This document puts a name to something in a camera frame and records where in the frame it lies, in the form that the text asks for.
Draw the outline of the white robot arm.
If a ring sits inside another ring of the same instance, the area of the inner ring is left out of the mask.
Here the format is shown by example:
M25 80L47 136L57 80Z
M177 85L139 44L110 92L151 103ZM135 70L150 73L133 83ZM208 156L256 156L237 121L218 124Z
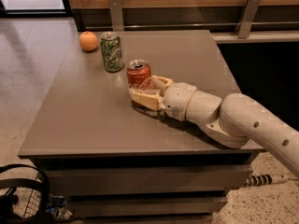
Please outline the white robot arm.
M299 175L299 132L245 94L220 98L191 84L152 76L131 84L129 95L150 110L195 124L226 147L240 148L252 140Z

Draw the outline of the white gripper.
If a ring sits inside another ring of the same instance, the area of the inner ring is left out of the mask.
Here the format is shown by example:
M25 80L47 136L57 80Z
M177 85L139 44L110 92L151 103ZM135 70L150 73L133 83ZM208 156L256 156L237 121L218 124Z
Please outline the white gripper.
M168 77L151 76L151 83L156 90L130 89L131 100L153 111L165 110L173 119L185 120L188 102L197 88L184 82L173 83Z

